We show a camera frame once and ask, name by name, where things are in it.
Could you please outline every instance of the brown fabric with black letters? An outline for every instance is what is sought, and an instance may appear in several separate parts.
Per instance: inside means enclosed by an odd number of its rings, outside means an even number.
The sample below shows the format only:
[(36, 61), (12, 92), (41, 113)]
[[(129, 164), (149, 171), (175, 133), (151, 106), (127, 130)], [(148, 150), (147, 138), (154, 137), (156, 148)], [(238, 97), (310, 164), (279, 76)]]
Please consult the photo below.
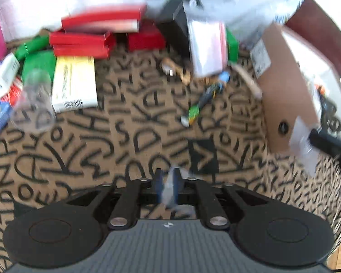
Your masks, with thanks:
[[(203, 92), (166, 76), (158, 64), (167, 51), (113, 52), (97, 61), (99, 107), (58, 115), (52, 130), (33, 135), (8, 125), (0, 136), (0, 271), (11, 262), (3, 247), (6, 224), (23, 212), (82, 189), (151, 178), (155, 169), (179, 165), (213, 185), (235, 182), (313, 212), (341, 242), (341, 173), (321, 157), (311, 178), (293, 157), (267, 153), (263, 110), (232, 74), (226, 91), (202, 110), (192, 128), (179, 116)], [(253, 72), (248, 57), (240, 63)], [(163, 206), (143, 217), (175, 215)]]

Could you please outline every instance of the gray ribbed panel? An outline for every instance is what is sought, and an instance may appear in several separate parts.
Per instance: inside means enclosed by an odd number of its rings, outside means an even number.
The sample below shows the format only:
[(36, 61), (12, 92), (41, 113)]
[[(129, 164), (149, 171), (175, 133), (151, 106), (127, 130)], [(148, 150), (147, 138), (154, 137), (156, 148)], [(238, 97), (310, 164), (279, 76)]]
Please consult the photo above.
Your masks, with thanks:
[(102, 247), (77, 264), (59, 269), (14, 265), (9, 273), (327, 273), (323, 265), (301, 270), (270, 268), (239, 251), (227, 233), (199, 220), (139, 220), (111, 232)]

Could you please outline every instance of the metal screw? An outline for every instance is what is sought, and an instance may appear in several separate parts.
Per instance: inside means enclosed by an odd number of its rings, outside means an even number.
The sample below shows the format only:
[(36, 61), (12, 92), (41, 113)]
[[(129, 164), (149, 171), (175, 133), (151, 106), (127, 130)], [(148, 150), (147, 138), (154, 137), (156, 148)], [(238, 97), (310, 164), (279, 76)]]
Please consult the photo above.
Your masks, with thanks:
[(118, 217), (110, 220), (110, 224), (114, 227), (123, 227), (128, 223), (126, 218)]
[(213, 217), (210, 219), (210, 223), (214, 226), (224, 226), (227, 224), (227, 218), (224, 217)]

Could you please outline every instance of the barcode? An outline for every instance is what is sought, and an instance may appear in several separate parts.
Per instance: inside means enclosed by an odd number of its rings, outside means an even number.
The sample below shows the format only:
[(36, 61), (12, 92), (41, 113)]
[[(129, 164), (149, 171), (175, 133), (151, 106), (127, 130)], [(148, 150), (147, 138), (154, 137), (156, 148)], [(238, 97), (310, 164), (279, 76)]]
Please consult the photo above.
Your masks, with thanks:
[(64, 103), (66, 109), (81, 109), (83, 108), (82, 100), (67, 101)]

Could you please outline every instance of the blue cap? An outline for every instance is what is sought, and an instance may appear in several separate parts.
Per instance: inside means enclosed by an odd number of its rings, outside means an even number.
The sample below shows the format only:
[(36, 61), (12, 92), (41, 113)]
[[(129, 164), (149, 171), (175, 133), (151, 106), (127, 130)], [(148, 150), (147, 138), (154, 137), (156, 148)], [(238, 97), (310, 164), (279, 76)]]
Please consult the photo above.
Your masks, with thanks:
[(221, 74), (219, 74), (218, 79), (227, 83), (230, 80), (230, 74), (224, 71)]

